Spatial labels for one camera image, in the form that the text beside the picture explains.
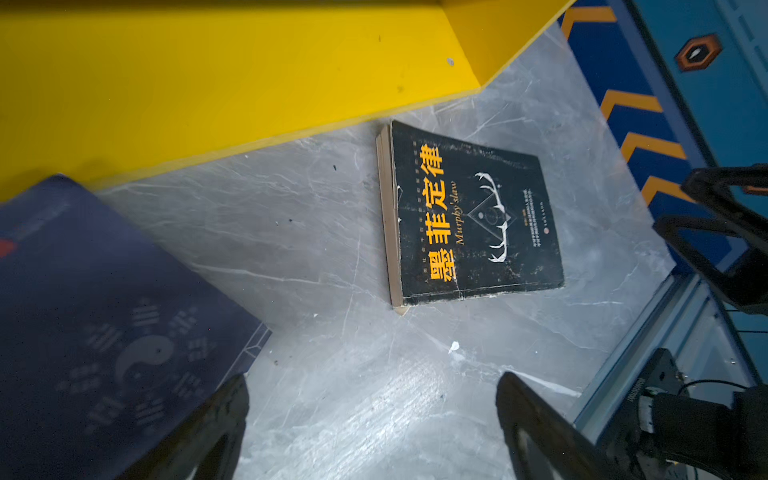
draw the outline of publisher logo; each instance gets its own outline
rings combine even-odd
[[[5,257],[13,250],[16,250],[16,244],[10,240],[0,238],[0,258]]]

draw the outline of orange hexagon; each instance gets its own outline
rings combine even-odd
[[[675,55],[675,60],[681,71],[703,70],[709,67],[722,51],[720,39],[713,33],[690,39]]]

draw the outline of yellow wall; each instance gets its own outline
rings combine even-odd
[[[6,9],[0,200],[58,172],[106,187],[475,93],[565,7],[461,1]]]

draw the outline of book cover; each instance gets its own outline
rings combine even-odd
[[[394,306],[563,285],[536,157],[398,121],[377,147]]]
[[[63,176],[0,207],[0,283],[0,478],[116,478],[270,336]]]

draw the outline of yellow shelf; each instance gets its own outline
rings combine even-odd
[[[0,13],[0,200],[476,93],[571,2],[19,2]]]

